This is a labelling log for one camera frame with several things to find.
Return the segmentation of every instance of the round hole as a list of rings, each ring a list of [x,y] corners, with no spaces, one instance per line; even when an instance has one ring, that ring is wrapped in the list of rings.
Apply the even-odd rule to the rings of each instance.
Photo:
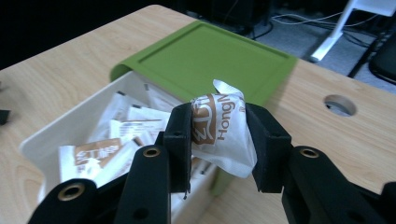
[[[316,151],[314,151],[312,149],[309,149],[309,148],[301,149],[300,153],[303,156],[307,157],[307,158],[313,158],[314,159],[314,158],[319,157],[319,154]]]
[[[354,220],[354,221],[356,221],[356,222],[359,222],[359,223],[364,223],[364,222],[365,222],[364,217],[363,217],[361,214],[357,213],[357,212],[348,211],[348,212],[347,212],[347,215],[348,215],[352,220]]]
[[[150,147],[143,152],[145,157],[156,157],[160,155],[161,151],[156,147]]]
[[[84,192],[85,186],[81,183],[73,183],[66,186],[58,194],[58,199],[61,201],[71,201],[76,199]]]
[[[352,101],[341,95],[326,96],[324,98],[324,104],[334,114],[343,117],[353,116],[358,111]]]
[[[134,219],[135,220],[142,220],[149,216],[149,210],[147,208],[139,208],[134,211]]]

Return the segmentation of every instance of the wooden tabletop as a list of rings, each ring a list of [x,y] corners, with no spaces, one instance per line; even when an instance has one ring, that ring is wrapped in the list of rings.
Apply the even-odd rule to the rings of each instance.
[[[19,152],[20,143],[109,83],[121,60],[194,19],[160,6],[143,8],[54,49],[0,71],[0,223],[25,223],[36,207],[43,176]],[[356,106],[341,117],[324,104]],[[295,146],[324,151],[352,182],[380,192],[396,180],[396,96],[299,61],[266,107]],[[200,223],[284,223],[278,194],[260,194],[252,178],[235,179]]]

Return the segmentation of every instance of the green lid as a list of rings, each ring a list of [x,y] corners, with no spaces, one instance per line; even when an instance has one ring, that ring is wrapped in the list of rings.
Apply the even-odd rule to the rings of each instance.
[[[263,105],[296,61],[287,53],[195,21],[116,65],[111,80],[135,70],[188,102],[215,92],[212,82],[219,79],[244,93],[247,102]]]

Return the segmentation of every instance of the snack packet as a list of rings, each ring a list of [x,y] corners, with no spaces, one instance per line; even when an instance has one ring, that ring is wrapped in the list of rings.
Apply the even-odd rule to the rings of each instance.
[[[112,119],[119,121],[127,120],[131,105],[136,104],[144,105],[121,91],[114,93],[87,142],[97,142],[108,139],[110,132],[108,123]]]
[[[140,105],[131,105],[127,120],[110,121],[110,138],[120,138],[125,141],[141,142],[142,146],[155,143],[159,132],[166,128],[170,113]]]
[[[192,155],[246,178],[256,165],[257,155],[248,129],[244,94],[219,80],[213,85],[220,93],[191,101]]]
[[[59,148],[61,182],[72,178],[94,179],[120,151],[120,139]]]
[[[178,99],[152,84],[146,83],[145,89],[148,93],[149,106],[151,108],[170,113],[174,107],[181,104]]]

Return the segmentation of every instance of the brass screw hole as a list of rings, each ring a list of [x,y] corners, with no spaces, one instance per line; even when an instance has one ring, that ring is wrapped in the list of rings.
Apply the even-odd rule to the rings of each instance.
[[[319,154],[318,154],[316,151],[314,151],[314,150],[312,150],[312,149],[308,149],[308,148],[301,149],[301,150],[300,150],[300,153],[301,153],[303,156],[307,157],[307,158],[312,158],[312,159],[314,159],[314,158],[319,157]]]
[[[85,190],[85,186],[81,183],[74,183],[66,186],[58,194],[58,199],[63,202],[71,201],[78,198]]]
[[[156,147],[150,147],[143,152],[145,157],[156,157],[160,155],[161,151]]]

